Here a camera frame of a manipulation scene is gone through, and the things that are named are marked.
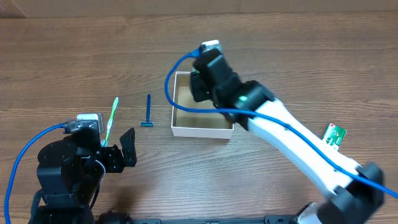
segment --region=black cable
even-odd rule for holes
[[[91,205],[90,205],[90,209],[93,209],[95,201],[97,200],[97,197],[98,197],[99,193],[100,193],[100,185],[98,184],[97,189],[95,190],[93,201],[91,202]]]
[[[43,197],[44,191],[43,189],[40,189],[36,192],[36,194],[33,196],[33,201],[32,201],[32,206],[30,206],[30,219],[33,220],[33,218],[36,215],[37,208],[39,207],[40,201]]]

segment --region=blue cable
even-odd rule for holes
[[[11,196],[11,190],[12,190],[12,185],[14,183],[15,179],[15,174],[17,172],[18,164],[22,159],[22,156],[25,154],[25,152],[28,150],[28,148],[36,142],[40,137],[43,135],[49,133],[52,130],[55,130],[57,128],[63,128],[63,124],[57,124],[55,126],[52,126],[50,128],[47,128],[46,130],[42,131],[38,135],[36,135],[32,140],[30,140],[26,146],[23,148],[23,150],[19,153],[17,156],[17,159],[15,160],[14,167],[12,167],[11,175],[10,175],[10,180],[8,182],[8,187],[7,187],[7,193],[6,193],[6,198],[4,199],[4,216],[6,218],[6,224],[11,224],[11,219],[10,219],[10,214],[9,214],[9,201],[10,201],[10,196]]]
[[[190,52],[186,55],[184,55],[182,58],[180,58],[180,60],[178,60],[174,67],[169,71],[169,74],[167,75],[166,79],[165,79],[165,83],[164,83],[164,91],[165,91],[165,95],[167,100],[169,101],[169,103],[176,107],[177,109],[183,110],[183,111],[187,111],[187,112],[193,112],[193,113],[232,113],[232,114],[245,114],[245,115],[250,115],[250,116],[258,116],[260,118],[264,118],[267,119],[269,121],[272,121],[274,123],[277,123],[281,126],[283,126],[284,128],[288,129],[289,131],[293,132],[294,134],[296,134],[300,139],[302,139],[305,143],[307,143],[313,150],[315,150],[316,153],[318,153],[318,155],[320,157],[322,157],[322,159],[324,159],[327,163],[329,163],[329,165],[331,165],[334,169],[336,169],[337,171],[347,175],[348,177],[351,177],[353,180],[356,180],[358,182],[362,182],[368,186],[371,186],[375,189],[381,190],[391,196],[393,196],[394,198],[398,198],[398,193],[394,192],[393,190],[388,189],[387,187],[375,183],[369,179],[366,179],[364,177],[360,177],[357,175],[354,175],[350,172],[348,172],[347,170],[344,170],[342,167],[338,166],[337,164],[335,164],[332,160],[330,160],[326,155],[324,155],[324,153],[321,152],[321,150],[319,150],[310,140],[308,140],[302,133],[300,133],[299,131],[297,131],[296,129],[294,129],[293,127],[291,127],[289,124],[286,124],[285,122],[277,119],[277,118],[273,118],[271,116],[268,115],[264,115],[264,114],[260,114],[254,111],[245,111],[245,110],[237,110],[237,109],[229,109],[229,108],[218,108],[218,109],[195,109],[195,108],[186,108],[184,106],[178,105],[176,104],[170,97],[169,94],[169,80],[170,77],[173,75],[174,71],[176,71],[176,69],[178,68],[178,66],[181,64],[182,61],[184,61],[187,58],[197,58],[200,55],[200,51],[199,49],[194,50],[193,52]]]

